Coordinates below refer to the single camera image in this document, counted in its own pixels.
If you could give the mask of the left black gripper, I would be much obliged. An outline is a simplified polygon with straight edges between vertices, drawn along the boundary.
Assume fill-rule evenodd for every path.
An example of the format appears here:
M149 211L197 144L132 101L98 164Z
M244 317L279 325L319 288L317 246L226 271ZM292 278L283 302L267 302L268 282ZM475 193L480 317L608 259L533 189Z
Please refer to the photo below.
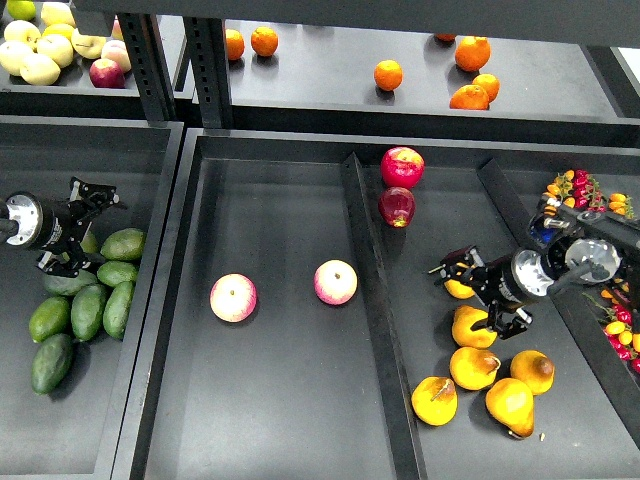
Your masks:
M29 250L42 250L36 266L47 275L75 277L80 270L95 273L105 263L100 253L84 253L78 220L93 220L109 208L124 209L113 185L70 180L68 201L41 199L17 192L5 201L3 242ZM83 254L71 252L73 243Z

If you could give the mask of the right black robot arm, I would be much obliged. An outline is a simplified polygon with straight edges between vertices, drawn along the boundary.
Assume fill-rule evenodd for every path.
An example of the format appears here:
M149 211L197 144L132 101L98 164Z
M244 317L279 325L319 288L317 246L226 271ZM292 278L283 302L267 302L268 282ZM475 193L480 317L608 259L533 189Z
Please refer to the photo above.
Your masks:
M449 252L432 270L443 284L456 280L488 309L472 329L501 339L525 332L526 307L573 284L604 284L639 269L639 224L608 212L576 210L543 195L526 233L532 244L493 261L476 246Z

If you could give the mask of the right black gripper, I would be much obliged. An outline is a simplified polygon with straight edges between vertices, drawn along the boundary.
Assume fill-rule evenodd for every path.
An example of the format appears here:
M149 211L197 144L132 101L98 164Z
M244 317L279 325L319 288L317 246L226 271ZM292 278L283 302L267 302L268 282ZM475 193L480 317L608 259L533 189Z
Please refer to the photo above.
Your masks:
M470 329L487 330L502 340L524 333L533 321L533 316L523 308L507 311L502 306L535 303L547 295L554 283L554 278L544 270L542 255L534 250L519 249L486 265L475 245L447 253L428 274L439 276L436 284L455 280L464 286L474 286L476 296L489 310Z

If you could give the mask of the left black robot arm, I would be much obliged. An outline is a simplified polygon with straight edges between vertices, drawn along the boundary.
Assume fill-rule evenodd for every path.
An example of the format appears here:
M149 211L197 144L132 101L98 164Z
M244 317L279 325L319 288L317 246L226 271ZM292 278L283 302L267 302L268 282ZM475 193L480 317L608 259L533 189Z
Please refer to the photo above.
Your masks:
M106 210L124 209L116 188L73 177L65 200L18 191L1 201L1 243L38 251L37 268L47 275L75 278L104 262L81 243L93 221Z

